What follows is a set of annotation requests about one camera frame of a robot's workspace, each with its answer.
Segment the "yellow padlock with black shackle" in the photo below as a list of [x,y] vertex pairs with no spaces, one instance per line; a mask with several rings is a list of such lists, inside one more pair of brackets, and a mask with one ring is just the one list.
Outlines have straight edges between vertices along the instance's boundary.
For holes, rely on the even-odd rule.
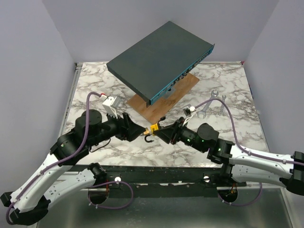
[[146,143],[152,143],[153,140],[148,140],[147,137],[151,136],[151,135],[154,135],[154,131],[157,131],[161,128],[160,126],[160,122],[161,121],[164,121],[166,119],[165,116],[161,117],[159,119],[159,121],[153,125],[151,125],[149,128],[145,128],[145,132],[143,133],[144,135],[144,140]]

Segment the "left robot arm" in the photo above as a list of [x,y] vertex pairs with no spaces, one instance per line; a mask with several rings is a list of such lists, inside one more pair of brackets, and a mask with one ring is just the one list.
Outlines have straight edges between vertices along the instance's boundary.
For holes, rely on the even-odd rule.
[[6,220],[10,225],[29,226],[46,216],[49,209],[65,196],[83,188],[102,187],[108,180],[106,171],[98,163],[90,164],[75,177],[55,184],[66,171],[86,157],[99,143],[116,137],[131,142],[145,132],[127,113],[122,116],[102,115],[86,110],[76,119],[74,128],[60,136],[50,153],[34,174],[14,192],[5,192],[0,199],[7,207]]

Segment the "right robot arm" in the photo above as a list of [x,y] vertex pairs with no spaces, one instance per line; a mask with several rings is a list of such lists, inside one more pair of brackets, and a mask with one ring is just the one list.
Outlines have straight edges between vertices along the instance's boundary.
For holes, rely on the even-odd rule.
[[222,164],[226,170],[218,180],[224,186],[234,182],[260,182],[285,187],[289,192],[304,194],[304,154],[274,154],[246,148],[219,138],[218,131],[207,123],[197,131],[189,129],[183,119],[161,127],[154,135],[167,144],[183,142],[199,152],[206,152],[213,163]]

